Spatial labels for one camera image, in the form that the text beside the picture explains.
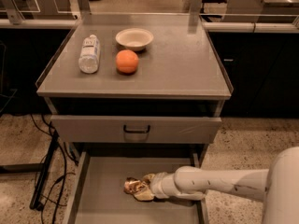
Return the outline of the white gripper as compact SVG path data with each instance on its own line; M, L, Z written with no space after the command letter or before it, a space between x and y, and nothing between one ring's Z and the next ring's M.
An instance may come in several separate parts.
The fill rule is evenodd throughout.
M154 196L158 199L168 199L179 194L173 174L166 172L156 175L147 174L143 176L142 182L149 185L150 189L142 189L134 194L134 197L140 202L150 202Z

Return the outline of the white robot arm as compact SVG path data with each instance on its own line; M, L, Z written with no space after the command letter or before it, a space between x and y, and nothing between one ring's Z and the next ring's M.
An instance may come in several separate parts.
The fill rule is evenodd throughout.
M263 224L299 224L299 147L279 153L268 169L212 171L183 166L172 174L147 175L134 197L199 201L207 190L262 202Z

